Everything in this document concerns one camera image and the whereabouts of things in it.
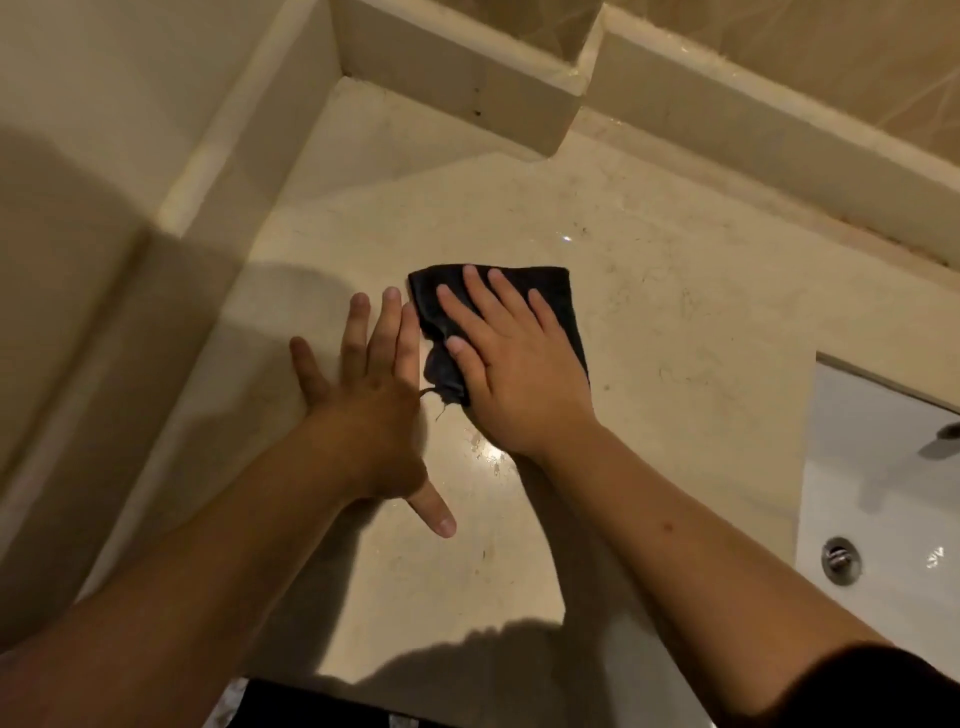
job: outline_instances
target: left hand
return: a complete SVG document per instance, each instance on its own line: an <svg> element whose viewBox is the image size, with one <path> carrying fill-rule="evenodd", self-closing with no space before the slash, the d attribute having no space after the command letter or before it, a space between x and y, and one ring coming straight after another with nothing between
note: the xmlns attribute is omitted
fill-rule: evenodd
<svg viewBox="0 0 960 728"><path fill-rule="evenodd" d="M308 413L299 427L310 437L335 432L349 468L350 499L405 497L423 522L444 538L457 523L416 451L420 413L420 324L412 303L400 304L394 287L383 293L380 318L370 343L370 299L358 293L340 352L340 382L332 386L317 366L310 346L299 337L290 354Z"/></svg>

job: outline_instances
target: forearm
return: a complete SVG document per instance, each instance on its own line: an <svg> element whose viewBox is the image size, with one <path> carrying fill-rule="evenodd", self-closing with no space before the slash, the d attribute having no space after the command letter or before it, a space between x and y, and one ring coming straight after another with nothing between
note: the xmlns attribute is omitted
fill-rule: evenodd
<svg viewBox="0 0 960 728"><path fill-rule="evenodd" d="M343 505L298 435L23 644L0 674L5 724L200 725Z"/></svg>
<svg viewBox="0 0 960 728"><path fill-rule="evenodd" d="M676 630L728 712L756 715L819 660L884 640L600 425L542 463Z"/></svg>

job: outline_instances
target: sink drain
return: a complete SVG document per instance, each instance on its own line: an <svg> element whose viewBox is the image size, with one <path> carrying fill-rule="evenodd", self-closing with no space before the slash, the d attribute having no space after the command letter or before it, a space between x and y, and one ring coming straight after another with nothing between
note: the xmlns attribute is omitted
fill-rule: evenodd
<svg viewBox="0 0 960 728"><path fill-rule="evenodd" d="M820 551L820 564L827 579L839 587L849 587L860 578L863 571L860 552L843 536L834 536L824 544Z"/></svg>

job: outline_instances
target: finger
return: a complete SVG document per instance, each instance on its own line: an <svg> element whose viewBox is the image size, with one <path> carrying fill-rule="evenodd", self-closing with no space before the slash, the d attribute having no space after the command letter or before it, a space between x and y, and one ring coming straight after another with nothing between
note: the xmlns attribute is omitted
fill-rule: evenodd
<svg viewBox="0 0 960 728"><path fill-rule="evenodd" d="M446 350L450 352L460 371L463 372L470 399L478 402L488 398L490 385L487 382L487 367L484 366L483 359L480 358L476 349L459 336L451 336L446 340Z"/></svg>
<svg viewBox="0 0 960 728"><path fill-rule="evenodd" d="M420 389L420 321L417 320L417 310L410 302L400 309L394 376L414 389Z"/></svg>
<svg viewBox="0 0 960 728"><path fill-rule="evenodd" d="M542 293L536 288L531 288L527 296L530 299L530 307L533 308L534 313L537 314L537 321L540 322L543 330L550 334L562 333L566 336L564 328L560 325L560 322L557 321L557 314L553 312L553 308L546 302L546 298L543 297Z"/></svg>
<svg viewBox="0 0 960 728"><path fill-rule="evenodd" d="M302 337L294 336L290 339L290 358L306 405L310 408L316 407L326 400L330 392L330 384L317 366L317 359L310 345Z"/></svg>
<svg viewBox="0 0 960 728"><path fill-rule="evenodd" d="M437 493L437 489L429 480L424 480L423 485L407 497L407 502L414 512L420 516L430 530L445 539L450 538L457 532L457 522L450 513L449 507L444 499Z"/></svg>
<svg viewBox="0 0 960 728"><path fill-rule="evenodd" d="M350 299L344 339L340 345L340 381L345 384L361 379L367 372L367 326L370 324L370 299L356 293Z"/></svg>
<svg viewBox="0 0 960 728"><path fill-rule="evenodd" d="M480 355L484 357L484 360L490 361L499 338L496 331L491 328L490 324L473 313L465 303L454 296L453 291L446 285L441 284L437 287L437 299L440 301L444 313L464 331L480 352Z"/></svg>
<svg viewBox="0 0 960 728"><path fill-rule="evenodd" d="M497 298L510 311L510 315L514 317L518 324L527 329L540 328L533 311L530 310L530 306L523 300L514 285L503 275L503 271L499 268L491 268L489 278L493 292L496 293Z"/></svg>
<svg viewBox="0 0 960 728"><path fill-rule="evenodd" d="M388 375L394 370L396 337L400 333L400 291L390 286L383 292L380 318L373 327L370 345L367 347L367 372L372 375Z"/></svg>
<svg viewBox="0 0 960 728"><path fill-rule="evenodd" d="M499 333L509 334L516 330L516 321L510 315L503 303L493 294L487 284L480 278L476 266L464 266L464 284L470 293L470 299L483 314L484 320Z"/></svg>

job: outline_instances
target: beige countertop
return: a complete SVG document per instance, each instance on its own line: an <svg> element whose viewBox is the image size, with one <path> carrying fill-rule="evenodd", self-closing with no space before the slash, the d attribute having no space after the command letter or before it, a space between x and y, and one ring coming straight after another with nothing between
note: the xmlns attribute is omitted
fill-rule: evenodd
<svg viewBox="0 0 960 728"><path fill-rule="evenodd" d="M442 262L569 268L600 419L788 561L818 353L960 403L953 274L588 110L541 159L344 79L111 547L293 422L290 335L329 367L352 291ZM469 726L706 725L606 552L458 407L423 402L457 536L403 502L351 514L252 671Z"/></svg>

